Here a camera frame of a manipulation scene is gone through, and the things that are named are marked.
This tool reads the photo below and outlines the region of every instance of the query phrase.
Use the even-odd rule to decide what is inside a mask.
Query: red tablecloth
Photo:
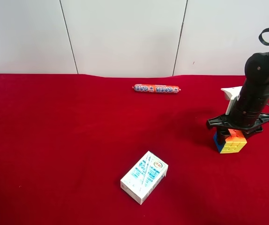
[[[269,224],[269,124],[235,154],[205,126],[244,79],[0,75],[0,225]],[[139,205],[120,179],[148,150],[169,169]]]

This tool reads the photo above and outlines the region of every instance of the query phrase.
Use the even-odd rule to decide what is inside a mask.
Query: colorful cube
[[[240,130],[228,129],[230,136],[225,139],[223,144],[218,144],[217,133],[215,133],[214,141],[218,148],[219,153],[235,153],[239,152],[245,144],[247,144],[246,138]]]

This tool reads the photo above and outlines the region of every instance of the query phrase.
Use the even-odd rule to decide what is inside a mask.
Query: white wall panel
[[[0,0],[0,73],[76,73],[58,0]]]
[[[175,75],[243,75],[246,60],[268,52],[269,1],[188,0]],[[264,34],[269,42],[269,34]]]
[[[79,73],[171,76],[186,0],[62,0]]]

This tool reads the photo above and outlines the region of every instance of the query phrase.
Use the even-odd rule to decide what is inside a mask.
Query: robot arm
[[[263,40],[262,33],[259,40],[264,45],[269,45]],[[224,133],[227,129],[241,130],[249,137],[262,131],[262,124],[269,122],[269,113],[262,113],[269,100],[269,52],[252,55],[246,62],[245,76],[239,95],[236,99],[230,97],[226,114],[208,120],[208,128],[217,127],[219,133]]]

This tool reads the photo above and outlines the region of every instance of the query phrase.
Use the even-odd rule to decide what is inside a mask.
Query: sausage
[[[139,92],[175,93],[175,94],[181,90],[178,86],[152,85],[152,84],[135,84],[133,89]]]

